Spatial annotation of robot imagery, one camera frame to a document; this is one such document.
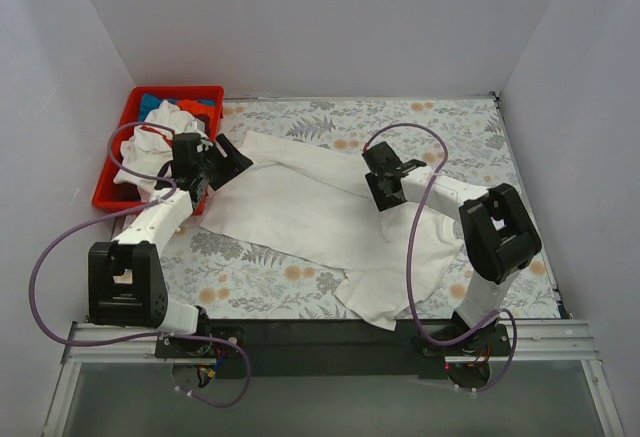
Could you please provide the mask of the white t-shirt with black print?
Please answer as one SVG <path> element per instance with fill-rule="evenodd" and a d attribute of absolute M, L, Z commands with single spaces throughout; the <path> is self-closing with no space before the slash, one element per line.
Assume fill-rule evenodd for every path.
<path fill-rule="evenodd" d="M 379 211 L 367 166 L 355 155 L 253 131 L 240 151 L 254 164 L 216 191 L 203 227 L 343 270 L 336 298 L 367 323 L 394 330 L 409 305 L 406 257 L 416 204 Z M 461 247 L 453 220 L 424 210 L 413 251 L 415 302 L 434 292 Z"/>

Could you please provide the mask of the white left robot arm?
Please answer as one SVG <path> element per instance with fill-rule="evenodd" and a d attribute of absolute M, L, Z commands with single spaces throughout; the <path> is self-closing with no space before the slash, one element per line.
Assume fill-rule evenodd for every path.
<path fill-rule="evenodd" d="M 151 205 L 112 241 L 89 250 L 89 322 L 178 334 L 188 355 L 205 355 L 213 343 L 206 312 L 169 297 L 161 254 L 208 190 L 220 189 L 252 165 L 222 133 L 214 140 L 194 132 L 175 135 L 171 158 L 152 178 Z"/>

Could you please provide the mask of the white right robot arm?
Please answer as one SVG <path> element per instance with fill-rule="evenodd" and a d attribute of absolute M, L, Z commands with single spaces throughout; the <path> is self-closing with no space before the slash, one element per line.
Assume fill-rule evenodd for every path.
<path fill-rule="evenodd" d="M 409 308 L 418 332 L 434 346 L 455 346 L 469 355 L 479 352 L 489 341 L 487 328 L 502 312 L 511 284 L 542 249 L 519 192 L 509 184 L 493 188 L 468 184 L 416 159 L 403 162 L 386 142 L 366 146 L 362 157 L 369 169 L 365 179 L 380 211 L 407 202 L 418 205 L 406 257 Z M 454 310 L 451 324 L 431 335 L 418 317 L 412 283 L 417 227 L 425 209 L 460 224 L 473 268 L 466 296 Z"/>

